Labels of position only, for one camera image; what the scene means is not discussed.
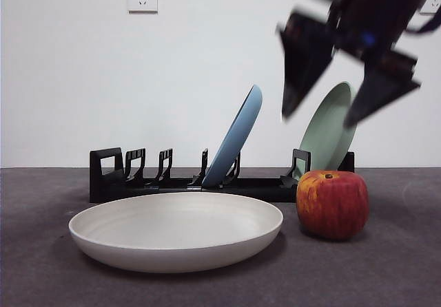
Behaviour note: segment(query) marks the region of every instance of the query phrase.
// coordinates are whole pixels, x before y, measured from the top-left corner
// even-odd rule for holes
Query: gray table
[[[371,213],[349,242],[303,234],[294,205],[276,204],[283,227],[255,257],[203,273],[149,275],[102,265],[74,245],[68,222],[91,206],[87,169],[4,169],[1,305],[441,306],[441,169],[358,173]]]

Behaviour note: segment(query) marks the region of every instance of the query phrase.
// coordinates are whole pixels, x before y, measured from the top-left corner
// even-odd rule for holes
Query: black dish rack
[[[173,178],[171,176],[173,149],[159,153],[158,173],[154,178],[144,178],[145,149],[128,151],[125,154],[125,168],[121,148],[102,149],[90,152],[90,202],[102,203],[138,195],[172,193],[186,191],[219,192],[246,195],[266,202],[296,202],[298,181],[293,177],[297,160],[305,162],[305,169],[311,169],[311,153],[294,149],[292,166],[286,175],[279,178],[240,178],[240,154],[234,161],[230,172],[220,185],[202,188],[207,171],[208,149],[202,152],[202,165],[198,175],[192,178]],[[101,160],[114,158],[113,171],[103,173]],[[132,161],[141,159],[138,171],[131,175]],[[354,152],[348,152],[338,170],[354,172]]]

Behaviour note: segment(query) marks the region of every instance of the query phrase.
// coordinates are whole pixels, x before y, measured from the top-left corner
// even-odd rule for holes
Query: red apple
[[[349,171],[307,172],[297,186],[297,214],[309,232],[330,240],[347,240],[367,221],[366,184]]]

